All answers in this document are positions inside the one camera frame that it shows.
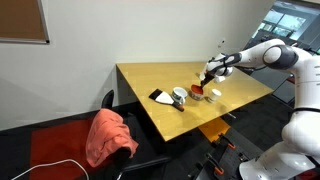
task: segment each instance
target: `chair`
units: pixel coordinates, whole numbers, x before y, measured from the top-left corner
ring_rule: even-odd
[[[102,100],[101,108],[112,110],[114,91],[109,91]],[[171,160],[166,153],[158,152],[157,148],[153,147],[153,141],[146,135],[139,121],[134,115],[129,115],[124,118],[124,124],[130,129],[130,135],[138,144],[136,153],[133,158],[129,156],[131,151],[128,148],[120,148],[111,158],[113,163],[108,165],[102,172],[106,179],[120,179],[122,174],[137,169],[146,168]]]

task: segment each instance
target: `black chair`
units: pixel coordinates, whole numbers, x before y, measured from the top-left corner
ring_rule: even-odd
[[[101,108],[112,110],[113,98],[114,91],[111,90],[103,98]],[[120,148],[112,154],[113,163],[107,166],[103,172],[105,179],[118,180],[123,173],[167,163],[171,160],[171,157],[167,153],[162,150],[159,151],[159,147],[154,147],[154,139],[147,136],[136,116],[128,115],[123,119],[123,123],[130,129],[132,139],[139,146],[132,159],[129,158],[131,151],[128,148]]]

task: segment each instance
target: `wooden table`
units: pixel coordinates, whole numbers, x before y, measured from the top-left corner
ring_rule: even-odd
[[[163,139],[168,141],[272,92],[234,68],[234,73],[222,83],[209,82],[204,87],[205,99],[196,101],[188,96],[184,112],[149,98],[157,88],[171,94],[172,89],[179,86],[189,92],[192,84],[200,85],[198,74],[204,65],[205,62],[123,63],[117,67]],[[215,103],[209,103],[206,97],[213,88],[220,90],[222,96]]]

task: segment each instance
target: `white mug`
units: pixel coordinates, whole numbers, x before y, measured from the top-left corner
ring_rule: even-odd
[[[208,97],[208,101],[213,103],[214,101],[216,101],[220,96],[221,96],[221,92],[218,89],[212,89],[210,92],[210,96]]]
[[[188,92],[182,87],[175,87],[172,91],[172,99],[180,104],[186,103],[186,97],[188,96]]]

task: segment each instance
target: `bowl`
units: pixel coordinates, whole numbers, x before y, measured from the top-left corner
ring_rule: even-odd
[[[191,86],[191,97],[192,99],[195,99],[197,101],[200,101],[203,99],[203,89],[200,86],[192,85]]]

